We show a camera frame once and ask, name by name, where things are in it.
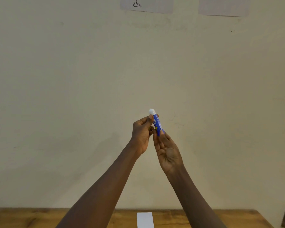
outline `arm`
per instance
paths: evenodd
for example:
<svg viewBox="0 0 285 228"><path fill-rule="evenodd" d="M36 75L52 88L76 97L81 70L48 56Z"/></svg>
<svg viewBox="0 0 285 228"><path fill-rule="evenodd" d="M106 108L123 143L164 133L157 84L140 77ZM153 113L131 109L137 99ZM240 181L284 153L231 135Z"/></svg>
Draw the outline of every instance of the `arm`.
<svg viewBox="0 0 285 228"><path fill-rule="evenodd" d="M154 146L160 166L171 183L193 228L226 228L200 194L183 164L174 141L163 131L153 131Z"/></svg>
<svg viewBox="0 0 285 228"><path fill-rule="evenodd" d="M129 174L148 147L153 115L134 122L132 138L110 168L72 206L56 228L106 228Z"/></svg>

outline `foot drawing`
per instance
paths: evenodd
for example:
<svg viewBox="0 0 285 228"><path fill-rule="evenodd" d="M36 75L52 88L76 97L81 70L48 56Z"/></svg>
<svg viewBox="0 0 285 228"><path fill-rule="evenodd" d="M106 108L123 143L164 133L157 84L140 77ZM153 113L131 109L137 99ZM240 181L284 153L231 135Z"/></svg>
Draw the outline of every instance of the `foot drawing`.
<svg viewBox="0 0 285 228"><path fill-rule="evenodd" d="M134 4L133 4L134 7L141 7L141 5L137 3L137 0L133 0L133 1L134 1Z"/></svg>

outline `white paper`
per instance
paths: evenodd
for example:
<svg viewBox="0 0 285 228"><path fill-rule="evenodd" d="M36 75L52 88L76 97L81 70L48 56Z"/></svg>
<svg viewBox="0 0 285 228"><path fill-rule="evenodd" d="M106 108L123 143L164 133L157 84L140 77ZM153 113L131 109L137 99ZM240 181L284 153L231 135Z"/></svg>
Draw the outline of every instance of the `white paper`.
<svg viewBox="0 0 285 228"><path fill-rule="evenodd" d="M204 15L245 17L250 0L199 0L198 13Z"/></svg>
<svg viewBox="0 0 285 228"><path fill-rule="evenodd" d="M152 212L137 213L137 228L154 228Z"/></svg>
<svg viewBox="0 0 285 228"><path fill-rule="evenodd" d="M125 10L171 14L174 0L120 0L120 8Z"/></svg>

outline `glue stick label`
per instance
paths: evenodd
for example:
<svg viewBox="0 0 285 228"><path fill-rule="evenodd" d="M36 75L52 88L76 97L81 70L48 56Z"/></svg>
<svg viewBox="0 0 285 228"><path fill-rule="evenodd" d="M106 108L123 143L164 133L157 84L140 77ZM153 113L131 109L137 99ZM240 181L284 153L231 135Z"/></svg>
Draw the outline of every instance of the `glue stick label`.
<svg viewBox="0 0 285 228"><path fill-rule="evenodd" d="M163 128L161 127L160 121L159 121L159 119L158 119L156 114L153 115L153 124L154 124L154 127L156 129L157 136L159 136L160 135L160 130L163 130Z"/></svg>

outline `forearm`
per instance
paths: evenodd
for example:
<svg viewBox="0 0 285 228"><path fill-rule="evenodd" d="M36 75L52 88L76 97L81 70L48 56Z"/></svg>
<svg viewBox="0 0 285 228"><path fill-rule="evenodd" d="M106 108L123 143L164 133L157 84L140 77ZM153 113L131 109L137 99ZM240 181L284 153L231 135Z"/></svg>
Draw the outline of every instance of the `forearm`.
<svg viewBox="0 0 285 228"><path fill-rule="evenodd" d="M57 227L106 228L137 158L135 146L129 143Z"/></svg>
<svg viewBox="0 0 285 228"><path fill-rule="evenodd" d="M192 228L226 228L198 189L184 166L173 174L167 174Z"/></svg>

